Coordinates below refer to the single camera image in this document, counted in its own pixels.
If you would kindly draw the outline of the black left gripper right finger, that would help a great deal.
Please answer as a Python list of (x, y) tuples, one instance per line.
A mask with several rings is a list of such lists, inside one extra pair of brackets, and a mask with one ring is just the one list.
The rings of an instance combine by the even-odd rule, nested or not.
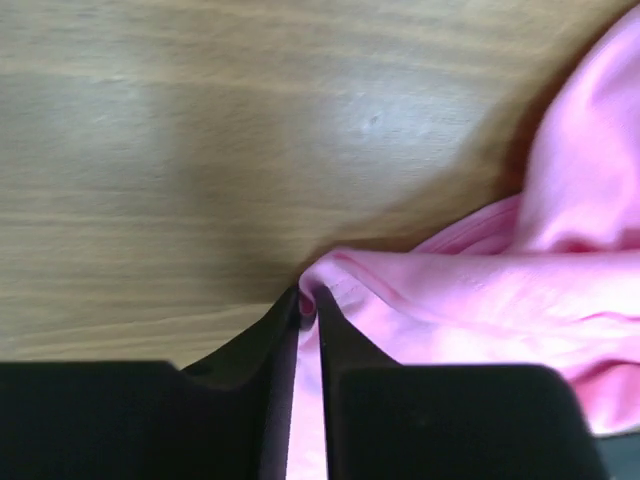
[(332, 479), (605, 479), (569, 386), (540, 365), (407, 366), (314, 292)]

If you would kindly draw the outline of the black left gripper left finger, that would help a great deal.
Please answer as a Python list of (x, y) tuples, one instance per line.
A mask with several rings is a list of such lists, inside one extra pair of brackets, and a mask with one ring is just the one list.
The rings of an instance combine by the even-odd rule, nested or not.
[(185, 368), (167, 361), (5, 362), (5, 479), (282, 479), (298, 293)]

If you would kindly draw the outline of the pink polo shirt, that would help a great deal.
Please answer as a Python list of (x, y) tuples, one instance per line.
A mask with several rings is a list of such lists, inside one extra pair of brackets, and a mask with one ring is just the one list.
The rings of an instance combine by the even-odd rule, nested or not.
[(548, 109), (520, 194), (407, 253), (335, 249), (300, 277), (404, 364), (557, 370), (593, 433), (639, 424), (639, 12)]

